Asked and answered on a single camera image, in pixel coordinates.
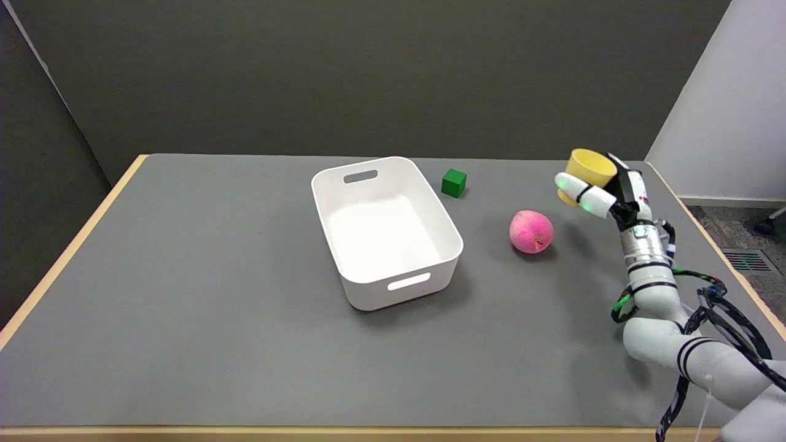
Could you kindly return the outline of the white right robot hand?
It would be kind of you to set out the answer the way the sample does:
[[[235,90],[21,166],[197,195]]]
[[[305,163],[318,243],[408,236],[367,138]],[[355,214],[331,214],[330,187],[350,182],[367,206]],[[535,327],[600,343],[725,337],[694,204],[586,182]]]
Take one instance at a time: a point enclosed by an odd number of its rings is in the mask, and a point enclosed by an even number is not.
[[[655,224],[641,171],[611,153],[574,149],[554,182],[565,204],[602,219],[611,216],[620,231]]]

